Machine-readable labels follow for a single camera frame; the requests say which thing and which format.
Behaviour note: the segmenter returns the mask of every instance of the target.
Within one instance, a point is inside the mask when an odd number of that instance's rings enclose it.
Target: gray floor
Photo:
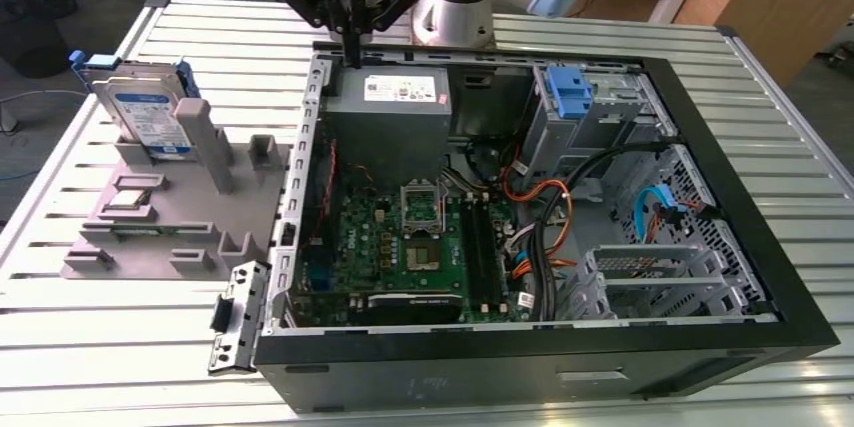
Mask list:
[[[77,1],[80,11],[58,22],[69,46],[89,53],[112,52],[144,0]],[[42,89],[81,90],[81,86],[70,73],[45,80],[24,79],[0,61],[0,98]],[[787,93],[842,162],[854,170],[854,76],[812,61]],[[4,105],[4,111],[20,119],[21,130],[14,137],[0,135],[0,178],[40,168],[78,103],[76,97],[44,95]],[[12,215],[30,182],[32,177],[0,181],[0,222]]]

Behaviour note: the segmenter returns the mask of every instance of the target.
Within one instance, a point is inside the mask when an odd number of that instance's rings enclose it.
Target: metal bracket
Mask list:
[[[216,299],[210,319],[216,337],[208,363],[209,375],[256,371],[252,353],[268,282],[269,265],[262,262],[246,262],[230,271],[228,289]]]

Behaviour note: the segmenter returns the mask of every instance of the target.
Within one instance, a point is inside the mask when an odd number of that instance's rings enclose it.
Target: metal sheet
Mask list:
[[[228,137],[293,139],[310,41],[322,35],[281,4],[172,0],[122,43],[138,60],[185,56]],[[854,418],[854,202],[826,152],[713,28],[496,16],[500,48],[665,57],[719,135],[783,248],[843,344],[806,362],[752,371],[687,399],[496,406],[296,417],[257,378],[208,378],[206,319],[218,282],[65,281],[69,231],[117,156],[117,129],[86,102],[0,236],[0,423],[176,425],[773,425],[838,427]],[[391,29],[401,42],[408,28]],[[540,40],[547,34],[547,43]],[[40,415],[22,417],[12,414]]]

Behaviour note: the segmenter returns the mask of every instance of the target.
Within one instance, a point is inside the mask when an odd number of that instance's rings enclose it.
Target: white sticker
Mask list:
[[[513,160],[511,165],[512,165],[512,168],[516,170],[516,172],[519,172],[519,175],[524,175],[528,173],[528,166],[524,165],[517,160]]]
[[[533,296],[527,292],[519,292],[519,307],[533,308]]]
[[[364,100],[373,102],[436,102],[431,76],[369,75],[364,79]]]
[[[180,154],[189,152],[192,144],[172,116],[172,103],[165,95],[116,94],[114,103],[152,156],[180,158]]]

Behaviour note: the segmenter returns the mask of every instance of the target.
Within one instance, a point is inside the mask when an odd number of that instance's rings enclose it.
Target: blue hard drive label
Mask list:
[[[181,159],[192,148],[174,119],[174,105],[165,95],[114,94],[121,118],[152,157]]]

